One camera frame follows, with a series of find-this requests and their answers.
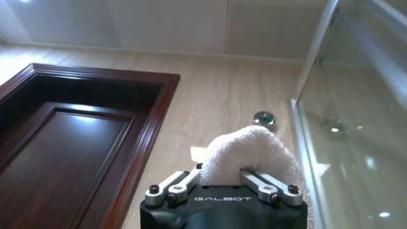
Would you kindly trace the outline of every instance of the wooden door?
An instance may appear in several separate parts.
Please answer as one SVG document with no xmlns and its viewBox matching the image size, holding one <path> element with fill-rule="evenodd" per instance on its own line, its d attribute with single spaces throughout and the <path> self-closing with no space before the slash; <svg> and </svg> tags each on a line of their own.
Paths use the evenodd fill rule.
<svg viewBox="0 0 407 229">
<path fill-rule="evenodd" d="M 35 64 L 0 88 L 0 228 L 121 227 L 178 81 Z"/>
</svg>

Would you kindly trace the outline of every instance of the door frame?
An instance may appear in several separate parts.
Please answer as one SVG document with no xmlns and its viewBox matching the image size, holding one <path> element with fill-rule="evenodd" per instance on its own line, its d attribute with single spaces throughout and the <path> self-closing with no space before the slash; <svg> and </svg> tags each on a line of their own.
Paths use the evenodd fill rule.
<svg viewBox="0 0 407 229">
<path fill-rule="evenodd" d="M 27 82 L 39 75 L 78 80 L 107 79 L 161 85 L 159 95 L 133 146 L 131 160 L 127 164 L 126 172 L 122 175 L 121 191 L 117 194 L 114 204 L 110 206 L 105 222 L 101 225 L 103 228 L 121 228 L 177 91 L 181 76 L 170 73 L 151 73 L 33 63 L 0 86 L 0 104 L 14 95 Z"/>
</svg>

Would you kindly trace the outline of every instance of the white towel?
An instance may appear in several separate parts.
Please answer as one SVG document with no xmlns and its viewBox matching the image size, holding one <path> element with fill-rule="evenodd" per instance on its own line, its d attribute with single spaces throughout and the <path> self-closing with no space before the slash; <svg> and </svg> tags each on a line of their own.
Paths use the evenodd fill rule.
<svg viewBox="0 0 407 229">
<path fill-rule="evenodd" d="M 214 139 L 203 162 L 202 185 L 239 185 L 241 168 L 265 172 L 286 184 L 296 184 L 309 204 L 309 228 L 314 228 L 314 210 L 305 175 L 297 158 L 280 138 L 265 127 L 251 125 Z"/>
</svg>

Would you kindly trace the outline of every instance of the shower enclosure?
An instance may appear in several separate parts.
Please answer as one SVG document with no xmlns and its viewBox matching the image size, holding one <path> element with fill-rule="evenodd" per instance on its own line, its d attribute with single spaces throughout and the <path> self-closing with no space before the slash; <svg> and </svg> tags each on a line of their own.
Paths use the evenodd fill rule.
<svg viewBox="0 0 407 229">
<path fill-rule="evenodd" d="M 407 225 L 407 1 L 330 0 L 292 100 L 316 226 Z"/>
</svg>

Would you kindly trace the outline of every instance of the ceiling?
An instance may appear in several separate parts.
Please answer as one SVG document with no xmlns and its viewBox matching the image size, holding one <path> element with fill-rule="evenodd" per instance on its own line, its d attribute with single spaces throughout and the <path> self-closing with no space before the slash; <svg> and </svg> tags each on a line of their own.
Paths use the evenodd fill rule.
<svg viewBox="0 0 407 229">
<path fill-rule="evenodd" d="M 0 0 L 7 42 L 304 59 L 326 0 Z"/>
</svg>

